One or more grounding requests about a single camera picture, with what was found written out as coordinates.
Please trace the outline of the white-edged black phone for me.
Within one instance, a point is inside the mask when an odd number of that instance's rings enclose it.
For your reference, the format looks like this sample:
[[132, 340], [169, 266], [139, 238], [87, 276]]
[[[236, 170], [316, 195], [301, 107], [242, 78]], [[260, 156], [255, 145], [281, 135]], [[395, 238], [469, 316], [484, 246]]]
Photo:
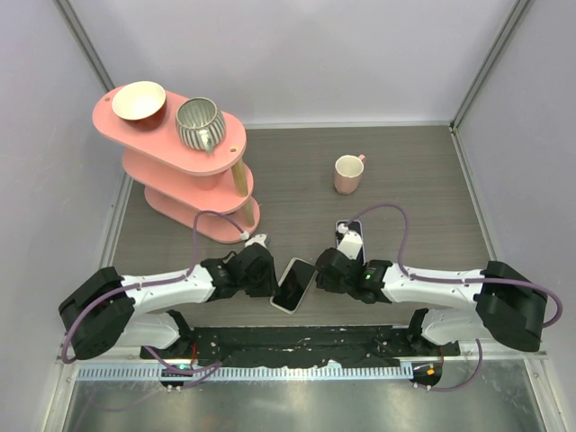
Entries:
[[280, 292], [270, 298], [270, 304], [280, 311], [294, 314], [315, 274], [316, 268], [313, 264], [297, 257], [293, 258], [280, 278]]

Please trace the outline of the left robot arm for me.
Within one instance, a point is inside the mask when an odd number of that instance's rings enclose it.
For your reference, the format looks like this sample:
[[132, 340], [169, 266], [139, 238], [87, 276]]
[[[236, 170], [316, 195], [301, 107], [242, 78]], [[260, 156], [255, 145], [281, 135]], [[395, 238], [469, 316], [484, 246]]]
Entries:
[[61, 359], [71, 364], [113, 347], [136, 346], [183, 358], [192, 338], [173, 307], [225, 300], [238, 292], [256, 298], [279, 292], [266, 246], [249, 243], [238, 253], [164, 274], [121, 276], [112, 266], [102, 268], [58, 307], [66, 330]]

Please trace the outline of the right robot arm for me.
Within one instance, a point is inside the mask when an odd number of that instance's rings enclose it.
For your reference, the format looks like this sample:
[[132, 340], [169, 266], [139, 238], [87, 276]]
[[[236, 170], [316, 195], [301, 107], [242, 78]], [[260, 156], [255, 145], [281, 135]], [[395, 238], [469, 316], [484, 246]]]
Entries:
[[522, 352], [540, 348], [548, 300], [512, 267], [490, 261], [483, 270], [447, 272], [401, 267], [386, 260], [360, 264], [335, 248], [316, 261], [317, 286], [367, 304], [417, 302], [406, 342], [424, 356], [437, 346], [492, 338]]

